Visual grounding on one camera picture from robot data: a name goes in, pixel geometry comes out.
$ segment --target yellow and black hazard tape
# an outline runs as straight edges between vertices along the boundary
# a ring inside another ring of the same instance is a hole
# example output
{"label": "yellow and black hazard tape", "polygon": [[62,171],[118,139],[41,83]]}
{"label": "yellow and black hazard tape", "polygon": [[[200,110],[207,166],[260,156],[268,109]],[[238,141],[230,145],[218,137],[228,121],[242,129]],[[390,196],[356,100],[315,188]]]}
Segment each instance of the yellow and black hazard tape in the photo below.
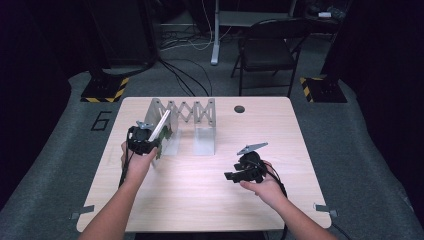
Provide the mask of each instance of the yellow and black hazard tape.
{"label": "yellow and black hazard tape", "polygon": [[118,91],[113,98],[81,98],[81,102],[117,102],[124,93],[125,87],[127,86],[129,78],[122,80]]}
{"label": "yellow and black hazard tape", "polygon": [[313,99],[312,94],[311,94],[311,90],[308,87],[308,84],[306,82],[306,79],[309,79],[309,80],[322,80],[322,78],[304,78],[304,77],[301,77],[300,78],[300,83],[302,84],[303,93],[305,93],[306,100],[308,102],[314,102],[314,99]]}

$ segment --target gray floor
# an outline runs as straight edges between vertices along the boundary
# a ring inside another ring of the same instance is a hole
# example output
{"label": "gray floor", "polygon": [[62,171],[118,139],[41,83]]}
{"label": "gray floor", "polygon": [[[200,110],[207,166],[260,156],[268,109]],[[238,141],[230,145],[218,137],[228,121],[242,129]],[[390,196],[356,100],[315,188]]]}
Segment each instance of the gray floor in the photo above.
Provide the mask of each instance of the gray floor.
{"label": "gray floor", "polygon": [[[330,43],[311,37],[305,42],[291,101],[327,205],[338,211],[333,223],[352,239],[424,239],[403,187],[389,171],[369,138],[355,94],[340,81],[348,103],[308,103],[299,78],[319,76]],[[237,56],[236,40],[221,44],[218,66],[210,65],[212,45],[200,51],[178,47],[161,57],[198,79],[213,96],[236,96],[238,80],[230,73]],[[129,69],[114,69],[124,72]],[[76,239],[73,212],[84,206],[104,146],[118,113],[117,103],[82,103],[88,73],[69,79],[72,95],[45,148],[0,213],[0,239]],[[192,81],[193,92],[204,96]],[[284,92],[251,94],[282,94]],[[186,96],[175,77],[161,64],[130,78],[123,97]],[[109,119],[105,131],[91,131],[100,112]],[[331,227],[340,239],[344,236]],[[278,239],[280,232],[270,232]]]}

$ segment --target table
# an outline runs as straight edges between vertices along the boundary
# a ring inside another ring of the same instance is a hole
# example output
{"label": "table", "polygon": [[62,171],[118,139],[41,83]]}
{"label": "table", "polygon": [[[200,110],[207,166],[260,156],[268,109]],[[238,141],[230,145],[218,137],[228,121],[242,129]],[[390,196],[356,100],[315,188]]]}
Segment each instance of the table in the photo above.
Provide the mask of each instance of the table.
{"label": "table", "polygon": [[288,13],[261,13],[261,12],[240,12],[240,11],[220,11],[219,0],[215,0],[215,32],[212,50],[211,64],[217,65],[219,58],[219,26],[239,26],[250,27],[253,24],[267,19],[289,18],[293,16],[297,0],[291,0]]}
{"label": "table", "polygon": [[[121,143],[136,120],[144,120],[152,98],[129,97],[122,102],[106,144],[85,206],[94,212],[80,216],[79,231],[116,192],[121,175]],[[200,101],[206,97],[160,97],[166,106],[173,100]],[[234,107],[245,107],[236,113]],[[328,213],[314,204],[325,205],[291,102],[286,97],[216,97],[215,155],[193,155],[193,122],[179,122],[182,130],[178,154],[162,156],[151,167],[130,214],[128,232],[203,232],[279,230],[283,220],[253,192],[226,180],[234,172],[246,145],[268,142],[257,150],[270,161],[285,184],[289,199],[322,227],[328,228]]]}

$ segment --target chair seat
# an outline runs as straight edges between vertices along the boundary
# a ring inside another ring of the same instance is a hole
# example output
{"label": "chair seat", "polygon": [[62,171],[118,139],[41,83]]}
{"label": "chair seat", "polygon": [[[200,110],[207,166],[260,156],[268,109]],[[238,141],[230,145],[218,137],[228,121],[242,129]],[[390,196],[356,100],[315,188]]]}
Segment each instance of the chair seat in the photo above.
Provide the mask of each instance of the chair seat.
{"label": "chair seat", "polygon": [[273,71],[293,69],[296,62],[284,40],[250,39],[244,45],[245,71]]}

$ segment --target person's left hand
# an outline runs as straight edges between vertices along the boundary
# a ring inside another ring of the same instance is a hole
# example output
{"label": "person's left hand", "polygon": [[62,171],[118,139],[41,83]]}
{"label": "person's left hand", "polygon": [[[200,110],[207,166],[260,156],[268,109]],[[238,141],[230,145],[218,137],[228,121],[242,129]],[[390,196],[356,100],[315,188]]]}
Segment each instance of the person's left hand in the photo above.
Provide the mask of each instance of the person's left hand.
{"label": "person's left hand", "polygon": [[[122,166],[124,166],[127,142],[123,142],[121,144],[121,148],[123,152],[121,161]],[[131,150],[128,150],[128,157],[131,159],[131,161],[128,166],[128,172],[124,183],[137,184],[139,185],[138,187],[140,187],[141,183],[147,175],[147,172],[149,171],[150,163],[152,162],[153,158],[156,157],[157,152],[157,147],[154,147],[149,154],[141,156]]]}

